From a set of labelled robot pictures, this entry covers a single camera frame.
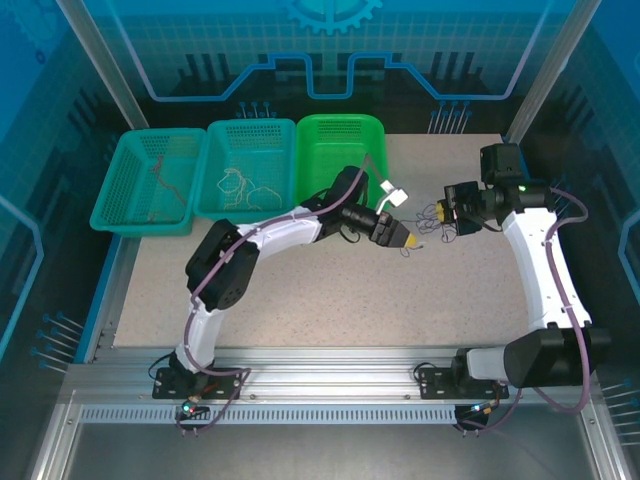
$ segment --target beige tabletop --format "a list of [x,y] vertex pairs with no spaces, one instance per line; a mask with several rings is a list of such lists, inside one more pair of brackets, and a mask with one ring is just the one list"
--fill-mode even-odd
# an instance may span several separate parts
[[[480,148],[499,135],[387,135],[391,181],[409,200],[390,213],[412,219],[445,185],[475,180]],[[211,222],[188,237],[142,239],[115,345],[166,347],[188,311],[184,267]],[[507,239],[482,231],[404,258],[363,238],[334,235],[260,262],[229,310],[218,345],[449,346],[500,344],[527,332],[524,290]]]

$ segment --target teal basket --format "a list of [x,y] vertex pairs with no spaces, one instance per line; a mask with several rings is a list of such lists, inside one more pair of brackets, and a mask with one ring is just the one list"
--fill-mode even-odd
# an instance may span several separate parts
[[198,128],[125,133],[91,214],[91,227],[124,237],[188,235],[204,144],[205,131]]
[[287,119],[214,122],[197,175],[195,214],[252,223],[290,211],[295,184],[295,124]]

